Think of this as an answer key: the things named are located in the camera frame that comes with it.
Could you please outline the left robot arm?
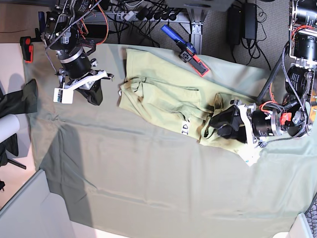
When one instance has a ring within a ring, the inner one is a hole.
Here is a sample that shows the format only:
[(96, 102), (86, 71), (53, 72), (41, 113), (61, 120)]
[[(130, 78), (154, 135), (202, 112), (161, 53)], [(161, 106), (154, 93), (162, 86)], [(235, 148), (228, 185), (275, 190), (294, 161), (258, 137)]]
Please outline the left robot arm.
[(264, 148), (310, 135), (317, 114), (317, 2), (291, 0), (289, 37), (253, 104), (231, 100), (209, 118), (218, 136)]

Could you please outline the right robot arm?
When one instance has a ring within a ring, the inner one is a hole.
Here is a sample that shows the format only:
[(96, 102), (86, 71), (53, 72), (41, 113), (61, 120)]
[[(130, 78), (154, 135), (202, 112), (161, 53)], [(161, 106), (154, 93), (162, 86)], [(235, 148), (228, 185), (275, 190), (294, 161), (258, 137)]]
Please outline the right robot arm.
[(72, 104), (77, 91), (98, 106), (103, 100), (101, 80), (113, 79), (113, 74), (94, 69), (98, 62), (89, 55), (96, 51), (97, 44), (82, 32), (84, 18), (96, 7), (101, 7), (98, 0), (62, 0), (47, 13), (42, 34), (45, 50), (55, 51), (62, 66), (55, 70), (59, 80), (53, 93), (55, 103)]

